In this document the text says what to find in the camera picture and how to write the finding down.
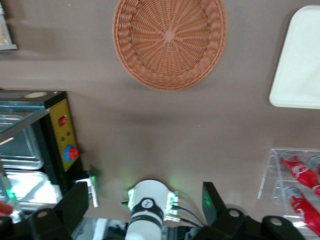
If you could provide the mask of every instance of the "clear acrylic holder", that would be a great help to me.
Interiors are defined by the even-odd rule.
[[[285,151],[295,153],[304,163],[312,157],[320,156],[320,151],[271,149],[258,195],[262,210],[266,211],[268,215],[283,216],[288,219],[307,240],[320,240],[320,237],[303,223],[302,218],[295,213],[291,205],[285,200],[284,188],[290,186],[296,187],[301,190],[308,201],[320,212],[320,198],[311,189],[298,182],[289,170],[281,164],[279,155]]]

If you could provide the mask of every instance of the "black cable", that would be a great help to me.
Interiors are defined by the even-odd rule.
[[[200,229],[202,228],[200,225],[196,224],[195,222],[189,221],[189,220],[184,219],[184,218],[180,218],[180,221],[185,222],[185,223],[187,223],[187,224],[191,224],[191,225],[193,225],[193,226],[195,226],[195,227],[197,227],[197,228],[200,228]]]
[[[204,222],[201,221],[200,218],[197,217],[197,215],[195,215],[192,211],[190,211],[190,210],[188,210],[188,209],[186,209],[186,208],[184,208],[184,207],[181,207],[181,206],[179,207],[179,209],[184,210],[184,211],[190,213],[192,216],[194,216],[194,217],[199,221],[199,223],[201,223],[202,226],[205,225]]]

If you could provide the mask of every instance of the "red can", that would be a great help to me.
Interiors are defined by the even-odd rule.
[[[320,213],[317,209],[306,199],[298,188],[289,186],[283,191],[286,200],[290,203],[296,214],[302,218],[302,221],[309,229],[320,237]]]
[[[301,161],[297,155],[285,151],[280,155],[280,161],[286,166],[295,179],[302,185],[312,189],[312,191],[320,197],[320,183],[317,174]]]
[[[320,175],[320,156],[311,157],[306,165]]]

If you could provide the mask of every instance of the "metal tray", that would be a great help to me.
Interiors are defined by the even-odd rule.
[[[40,171],[6,170],[12,191],[23,210],[36,210],[42,205],[56,204],[62,199],[60,189],[52,185]]]
[[[6,121],[8,123],[19,119],[20,116],[0,115],[0,121],[4,118],[9,119]],[[5,169],[38,170],[42,168],[44,162],[31,126],[22,129],[10,141],[0,145],[0,161]]]

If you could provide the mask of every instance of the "round woven basket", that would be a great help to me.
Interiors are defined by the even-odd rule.
[[[179,91],[204,79],[226,46],[222,0],[119,0],[113,41],[128,73],[144,86]]]

